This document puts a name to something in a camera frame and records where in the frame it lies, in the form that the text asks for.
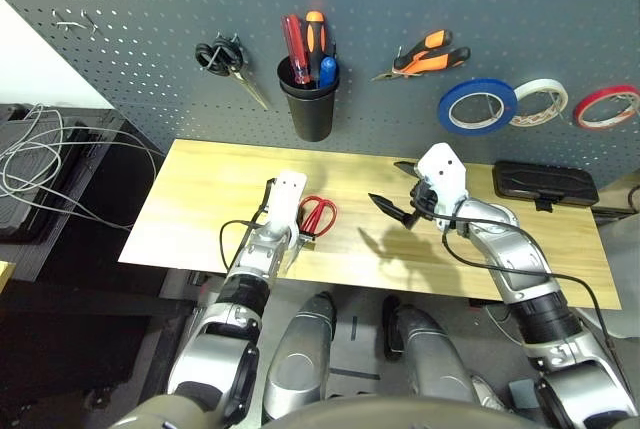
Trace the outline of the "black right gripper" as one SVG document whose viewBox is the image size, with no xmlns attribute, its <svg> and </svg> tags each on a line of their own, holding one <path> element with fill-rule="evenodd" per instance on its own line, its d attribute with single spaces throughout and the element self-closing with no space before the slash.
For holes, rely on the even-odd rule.
<svg viewBox="0 0 640 429">
<path fill-rule="evenodd" d="M 409 161 L 396 161 L 394 166 L 408 175 L 416 175 L 415 164 Z M 400 222 L 406 229 L 412 229 L 419 219 L 433 221 L 438 214 L 436 205 L 438 196 L 431 186 L 426 182 L 419 180 L 410 191 L 410 205 L 413 213 L 408 213 L 397 207 L 389 199 L 377 195 L 368 194 L 375 206 L 385 215 Z M 316 236 L 310 233 L 300 233 L 298 236 L 298 246 L 300 248 L 313 248 L 316 242 Z"/>
</svg>

